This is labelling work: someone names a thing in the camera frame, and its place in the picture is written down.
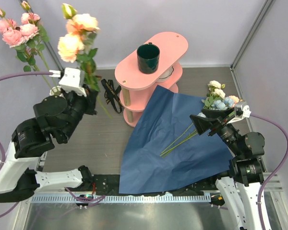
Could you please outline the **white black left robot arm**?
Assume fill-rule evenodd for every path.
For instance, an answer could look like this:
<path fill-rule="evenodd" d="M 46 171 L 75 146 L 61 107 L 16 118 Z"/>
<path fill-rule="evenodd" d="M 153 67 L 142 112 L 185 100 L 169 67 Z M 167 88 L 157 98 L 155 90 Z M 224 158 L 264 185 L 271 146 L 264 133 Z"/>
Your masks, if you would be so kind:
<path fill-rule="evenodd" d="M 24 201 L 40 191 L 69 188 L 88 191 L 93 176 L 82 165 L 64 172 L 39 172 L 29 166 L 58 144 L 70 140 L 83 115 L 96 115 L 98 92 L 84 86 L 86 96 L 63 92 L 48 96 L 33 106 L 35 117 L 23 121 L 12 134 L 6 159 L 0 169 L 0 203 Z"/>

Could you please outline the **artificial flower bunch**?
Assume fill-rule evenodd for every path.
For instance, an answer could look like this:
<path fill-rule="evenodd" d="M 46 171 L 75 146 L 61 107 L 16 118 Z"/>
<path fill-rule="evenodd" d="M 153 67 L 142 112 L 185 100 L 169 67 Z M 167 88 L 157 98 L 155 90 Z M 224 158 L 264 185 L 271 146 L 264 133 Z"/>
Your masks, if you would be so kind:
<path fill-rule="evenodd" d="M 227 110 L 233 108 L 236 103 L 242 101 L 241 98 L 235 95 L 226 95 L 223 91 L 226 85 L 221 84 L 216 80 L 210 81 L 207 86 L 209 93 L 207 94 L 206 99 L 202 100 L 202 103 L 204 104 L 203 109 Z M 169 144 L 161 152 L 160 157 L 166 157 L 176 147 L 195 137 L 197 135 L 197 131 L 195 129 L 191 131 L 192 126 L 193 124 L 189 125 L 180 136 L 178 136 L 171 144 Z"/>

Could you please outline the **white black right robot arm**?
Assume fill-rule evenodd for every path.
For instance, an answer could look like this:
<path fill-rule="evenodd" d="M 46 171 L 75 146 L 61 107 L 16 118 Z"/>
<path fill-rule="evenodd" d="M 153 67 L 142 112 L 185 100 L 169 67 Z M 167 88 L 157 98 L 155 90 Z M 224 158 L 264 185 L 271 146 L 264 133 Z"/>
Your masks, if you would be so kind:
<path fill-rule="evenodd" d="M 264 194 L 264 170 L 260 157 L 264 155 L 265 139 L 261 133 L 241 135 L 232 124 L 250 117 L 247 104 L 237 103 L 227 110 L 202 109 L 203 116 L 190 115 L 199 135 L 217 134 L 234 154 L 229 170 L 207 177 L 212 189 L 219 189 L 237 230 L 269 230 Z"/>

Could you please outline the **black ribbon gold lettering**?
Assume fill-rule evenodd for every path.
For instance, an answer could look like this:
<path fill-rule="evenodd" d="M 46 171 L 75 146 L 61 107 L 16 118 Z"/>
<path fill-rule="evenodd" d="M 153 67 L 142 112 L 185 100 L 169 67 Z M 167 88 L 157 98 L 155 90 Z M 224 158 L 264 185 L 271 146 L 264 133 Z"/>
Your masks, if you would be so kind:
<path fill-rule="evenodd" d="M 117 88 L 114 87 L 114 81 L 113 80 L 106 80 L 102 79 L 101 84 L 105 89 L 104 97 L 106 99 L 106 103 L 111 103 L 114 111 L 117 114 L 120 114 L 123 111 L 123 105 L 120 101 L 120 91 L 121 86 L 118 86 Z"/>

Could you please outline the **blue wrapping paper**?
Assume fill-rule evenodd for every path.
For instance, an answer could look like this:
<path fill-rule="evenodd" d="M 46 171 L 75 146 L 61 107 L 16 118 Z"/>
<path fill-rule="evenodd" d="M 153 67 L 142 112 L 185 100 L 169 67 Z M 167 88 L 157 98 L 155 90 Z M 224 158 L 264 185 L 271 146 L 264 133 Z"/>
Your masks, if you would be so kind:
<path fill-rule="evenodd" d="M 222 140 L 196 133 L 190 115 L 202 108 L 200 97 L 155 88 L 122 157 L 121 194 L 171 191 L 229 169 Z"/>

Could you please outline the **peach rose stem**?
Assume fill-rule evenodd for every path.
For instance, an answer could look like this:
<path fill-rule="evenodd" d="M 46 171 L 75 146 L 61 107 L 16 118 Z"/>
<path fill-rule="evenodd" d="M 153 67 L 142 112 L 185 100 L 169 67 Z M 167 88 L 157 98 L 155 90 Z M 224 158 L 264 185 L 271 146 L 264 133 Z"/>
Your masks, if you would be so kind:
<path fill-rule="evenodd" d="M 99 32 L 98 20 L 88 13 L 78 13 L 67 3 L 62 4 L 61 8 L 63 17 L 67 20 L 67 34 L 59 38 L 58 54 L 65 62 L 76 62 L 78 69 L 84 72 L 84 84 L 99 92 L 101 77 L 96 75 L 94 61 L 98 51 L 94 47 L 94 40 Z"/>

